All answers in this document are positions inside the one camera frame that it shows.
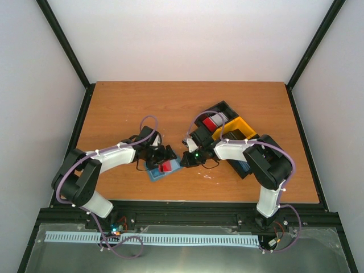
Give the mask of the yellow bin with dark cards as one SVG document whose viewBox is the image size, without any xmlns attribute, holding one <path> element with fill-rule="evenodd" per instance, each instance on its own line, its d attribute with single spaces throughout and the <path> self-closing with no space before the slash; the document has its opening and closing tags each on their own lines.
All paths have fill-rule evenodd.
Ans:
<svg viewBox="0 0 364 273">
<path fill-rule="evenodd" d="M 216 131 L 212 134 L 213 140 L 217 140 L 220 138 L 221 130 L 222 126 L 216 129 Z M 253 139 L 253 137 L 257 135 L 256 131 L 254 131 L 240 116 L 225 123 L 223 134 L 229 133 L 234 130 L 239 130 L 245 136 L 245 139 Z"/>
</svg>

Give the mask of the black bin with blue cards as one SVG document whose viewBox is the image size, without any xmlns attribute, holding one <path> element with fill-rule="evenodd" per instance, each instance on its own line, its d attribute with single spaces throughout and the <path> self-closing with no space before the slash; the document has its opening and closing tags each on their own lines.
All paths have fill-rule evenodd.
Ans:
<svg viewBox="0 0 364 273">
<path fill-rule="evenodd" d="M 227 162 L 231 165 L 233 170 L 236 171 L 241 179 L 244 179 L 246 176 L 252 174 L 251 168 L 247 162 L 239 160 L 227 160 Z"/>
</svg>

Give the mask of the right black frame post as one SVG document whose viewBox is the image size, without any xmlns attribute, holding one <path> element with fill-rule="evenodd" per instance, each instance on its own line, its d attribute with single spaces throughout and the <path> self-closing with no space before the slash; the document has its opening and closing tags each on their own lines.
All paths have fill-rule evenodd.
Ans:
<svg viewBox="0 0 364 273">
<path fill-rule="evenodd" d="M 318 29 L 316 30 L 313 38 L 311 39 L 307 49 L 305 50 L 304 54 L 302 55 L 297 67 L 295 68 L 292 76 L 290 77 L 288 83 L 286 84 L 287 92 L 290 93 L 293 91 L 295 85 L 297 84 L 299 78 L 303 74 L 304 70 L 306 69 L 307 65 L 309 64 L 311 58 L 315 54 L 316 50 L 318 49 L 319 45 L 321 44 L 323 38 L 325 37 L 326 33 L 330 29 L 332 23 L 334 22 L 336 16 L 339 14 L 340 10 L 342 9 L 343 5 L 345 4 L 345 0 L 334 0 L 326 12 L 323 20 L 321 21 Z"/>
</svg>

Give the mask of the blue VIP credit card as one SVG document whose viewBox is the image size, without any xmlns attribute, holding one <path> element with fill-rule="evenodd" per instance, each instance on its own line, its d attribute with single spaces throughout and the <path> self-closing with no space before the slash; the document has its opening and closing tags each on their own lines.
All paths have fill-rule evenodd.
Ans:
<svg viewBox="0 0 364 273">
<path fill-rule="evenodd" d="M 162 175 L 162 173 L 161 173 L 158 169 L 152 169 L 152 170 L 150 171 L 150 173 L 151 173 L 151 176 L 152 176 L 153 178 L 157 178 L 157 177 L 159 177 L 159 176 L 161 176 L 161 175 Z"/>
</svg>

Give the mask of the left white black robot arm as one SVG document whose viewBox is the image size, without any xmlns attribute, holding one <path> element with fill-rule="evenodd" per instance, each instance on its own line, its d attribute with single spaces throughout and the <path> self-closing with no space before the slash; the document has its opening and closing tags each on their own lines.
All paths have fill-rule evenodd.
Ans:
<svg viewBox="0 0 364 273">
<path fill-rule="evenodd" d="M 140 160 L 148 171 L 158 170 L 163 163 L 176 158 L 170 145 L 162 145 L 161 134 L 144 126 L 138 135 L 114 146 L 89 152 L 77 148 L 71 151 L 55 175 L 52 188 L 58 202 L 93 213 L 104 228 L 112 229 L 117 225 L 118 214 L 113 211 L 113 204 L 96 191 L 99 175 Z"/>
</svg>

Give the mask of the white card stack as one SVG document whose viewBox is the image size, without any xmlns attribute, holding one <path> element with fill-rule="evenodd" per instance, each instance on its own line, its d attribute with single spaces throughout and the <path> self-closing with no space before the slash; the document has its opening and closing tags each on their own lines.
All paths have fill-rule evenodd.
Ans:
<svg viewBox="0 0 364 273">
<path fill-rule="evenodd" d="M 219 112 L 219 113 L 211 116 L 211 119 L 215 121 L 215 123 L 218 125 L 218 127 L 222 126 L 223 123 L 226 123 L 228 121 L 228 118 L 222 112 Z"/>
</svg>

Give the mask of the black bin with red cards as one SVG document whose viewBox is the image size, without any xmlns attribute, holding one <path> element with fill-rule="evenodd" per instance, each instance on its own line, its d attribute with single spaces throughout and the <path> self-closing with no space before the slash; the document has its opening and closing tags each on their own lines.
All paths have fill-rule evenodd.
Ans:
<svg viewBox="0 0 364 273">
<path fill-rule="evenodd" d="M 210 133 L 222 127 L 222 121 L 227 124 L 238 117 L 238 114 L 225 101 L 213 105 L 207 111 L 209 112 L 199 115 L 194 124 L 197 127 L 206 128 Z"/>
</svg>

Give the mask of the red white credit card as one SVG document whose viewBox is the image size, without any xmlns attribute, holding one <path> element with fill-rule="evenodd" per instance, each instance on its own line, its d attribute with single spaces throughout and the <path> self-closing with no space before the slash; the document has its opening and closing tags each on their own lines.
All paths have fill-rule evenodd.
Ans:
<svg viewBox="0 0 364 273">
<path fill-rule="evenodd" d="M 159 165 L 160 172 L 170 172 L 172 171 L 171 162 L 167 161 Z"/>
</svg>

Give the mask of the blue card stack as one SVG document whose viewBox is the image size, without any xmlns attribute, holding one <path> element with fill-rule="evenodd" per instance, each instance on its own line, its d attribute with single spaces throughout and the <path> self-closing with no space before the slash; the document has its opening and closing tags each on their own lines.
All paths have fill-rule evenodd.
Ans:
<svg viewBox="0 0 364 273">
<path fill-rule="evenodd" d="M 239 164 L 239 168 L 240 168 L 241 172 L 251 173 L 251 168 L 247 162 L 238 161 L 238 164 Z"/>
</svg>

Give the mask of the black frame post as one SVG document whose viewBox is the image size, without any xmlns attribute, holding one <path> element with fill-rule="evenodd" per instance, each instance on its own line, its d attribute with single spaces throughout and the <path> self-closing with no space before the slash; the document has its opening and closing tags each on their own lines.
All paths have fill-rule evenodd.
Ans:
<svg viewBox="0 0 364 273">
<path fill-rule="evenodd" d="M 332 23 L 334 22 L 336 16 L 339 14 L 340 10 L 342 9 L 343 5 L 345 4 L 345 0 L 334 0 L 326 12 L 323 20 L 321 21 L 318 29 L 316 30 L 313 38 L 311 39 L 307 49 L 305 50 L 304 54 L 302 55 L 297 67 L 295 68 L 292 76 L 290 77 L 288 83 L 286 84 L 287 92 L 290 93 L 293 91 L 295 85 L 297 84 L 299 78 L 303 74 L 304 70 L 306 69 L 307 65 L 309 64 L 311 58 L 315 54 L 316 50 L 318 49 L 319 45 L 321 44 L 323 38 L 325 37 L 326 33 L 330 29 Z"/>
<path fill-rule="evenodd" d="M 55 34 L 57 41 L 59 42 L 64 53 L 66 54 L 71 66 L 73 67 L 73 70 L 76 72 L 76 75 L 82 83 L 82 86 L 86 90 L 91 90 L 93 84 L 91 84 L 89 79 L 87 78 L 66 34 L 64 33 L 59 21 L 57 20 L 55 13 L 53 12 L 51 5 L 46 0 L 36 0 L 36 3 L 42 11 L 53 33 Z"/>
</svg>

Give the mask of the blue card holder wallet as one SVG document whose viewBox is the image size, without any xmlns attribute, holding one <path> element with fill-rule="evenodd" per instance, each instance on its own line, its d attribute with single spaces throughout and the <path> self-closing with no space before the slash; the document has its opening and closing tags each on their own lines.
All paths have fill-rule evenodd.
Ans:
<svg viewBox="0 0 364 273">
<path fill-rule="evenodd" d="M 158 181 L 172 173 L 182 169 L 180 165 L 180 158 L 169 160 L 162 163 L 158 168 L 148 170 L 147 174 L 152 182 Z"/>
</svg>

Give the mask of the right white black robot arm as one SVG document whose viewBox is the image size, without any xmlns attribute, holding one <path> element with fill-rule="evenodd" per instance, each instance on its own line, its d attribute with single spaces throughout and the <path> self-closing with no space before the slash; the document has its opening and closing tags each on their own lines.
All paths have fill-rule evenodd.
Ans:
<svg viewBox="0 0 364 273">
<path fill-rule="evenodd" d="M 245 162 L 260 184 L 255 223 L 261 229 L 268 228 L 280 209 L 282 192 L 296 172 L 293 159 L 269 136 L 253 139 L 236 139 L 222 136 L 206 146 L 198 146 L 193 138 L 185 140 L 188 151 L 183 153 L 180 165 L 185 168 L 201 166 L 207 160 Z"/>
</svg>

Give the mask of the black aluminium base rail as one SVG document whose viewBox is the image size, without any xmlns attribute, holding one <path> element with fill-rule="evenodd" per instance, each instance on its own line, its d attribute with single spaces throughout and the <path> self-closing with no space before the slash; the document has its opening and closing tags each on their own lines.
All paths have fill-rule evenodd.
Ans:
<svg viewBox="0 0 364 273">
<path fill-rule="evenodd" d="M 111 216 L 100 219 L 105 231 L 118 220 L 127 223 L 129 231 L 149 225 L 176 225 L 221 226 L 268 234 L 274 231 L 275 223 L 279 223 L 278 230 L 298 226 L 342 229 L 338 213 L 322 204 L 292 204 L 279 209 L 271 220 L 259 216 L 254 203 L 114 201 L 113 205 Z"/>
</svg>

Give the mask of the left black frame post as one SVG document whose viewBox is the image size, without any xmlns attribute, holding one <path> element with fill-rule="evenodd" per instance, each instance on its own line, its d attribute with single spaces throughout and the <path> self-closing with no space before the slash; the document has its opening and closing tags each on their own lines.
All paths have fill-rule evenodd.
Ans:
<svg viewBox="0 0 364 273">
<path fill-rule="evenodd" d="M 59 42 L 64 53 L 66 54 L 71 66 L 73 67 L 73 70 L 76 72 L 76 75 L 82 83 L 82 86 L 86 90 L 91 90 L 93 84 L 91 84 L 89 79 L 87 78 L 66 34 L 64 33 L 59 21 L 57 20 L 55 13 L 53 12 L 51 5 L 46 0 L 36 0 L 36 3 L 42 11 L 53 33 L 55 34 L 57 41 Z"/>
</svg>

